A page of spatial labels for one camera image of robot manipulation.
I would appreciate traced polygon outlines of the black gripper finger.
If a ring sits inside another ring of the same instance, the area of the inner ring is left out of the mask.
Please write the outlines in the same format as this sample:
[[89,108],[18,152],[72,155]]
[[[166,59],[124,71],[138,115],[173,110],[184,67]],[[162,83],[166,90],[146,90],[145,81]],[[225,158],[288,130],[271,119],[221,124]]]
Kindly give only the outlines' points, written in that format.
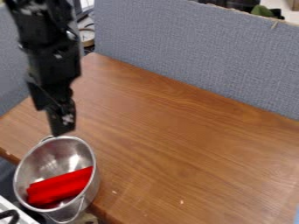
[[52,104],[45,109],[45,113],[50,126],[50,134],[54,137],[76,129],[76,106],[73,100],[61,105]]
[[34,108],[41,110],[48,110],[52,105],[52,99],[45,91],[45,89],[41,86],[37,86],[36,84],[28,82],[26,87],[29,89],[30,97],[32,97],[32,103]]

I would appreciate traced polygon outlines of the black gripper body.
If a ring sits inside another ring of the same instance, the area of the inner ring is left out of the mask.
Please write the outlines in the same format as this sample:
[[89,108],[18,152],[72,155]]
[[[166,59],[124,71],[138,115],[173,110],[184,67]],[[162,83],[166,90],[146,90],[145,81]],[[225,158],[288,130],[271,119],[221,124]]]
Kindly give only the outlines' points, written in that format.
[[74,40],[54,41],[50,44],[24,42],[28,58],[26,83],[41,86],[50,104],[61,105],[72,100],[70,83],[80,76],[80,45]]

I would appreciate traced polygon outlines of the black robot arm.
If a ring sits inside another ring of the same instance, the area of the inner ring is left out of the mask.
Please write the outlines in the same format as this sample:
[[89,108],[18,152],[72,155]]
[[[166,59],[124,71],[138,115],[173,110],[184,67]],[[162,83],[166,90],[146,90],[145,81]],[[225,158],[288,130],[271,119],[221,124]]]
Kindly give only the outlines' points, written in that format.
[[36,109],[46,114],[50,134],[76,129],[72,82],[80,77],[80,37],[70,28],[66,0],[4,0],[28,59],[25,83]]

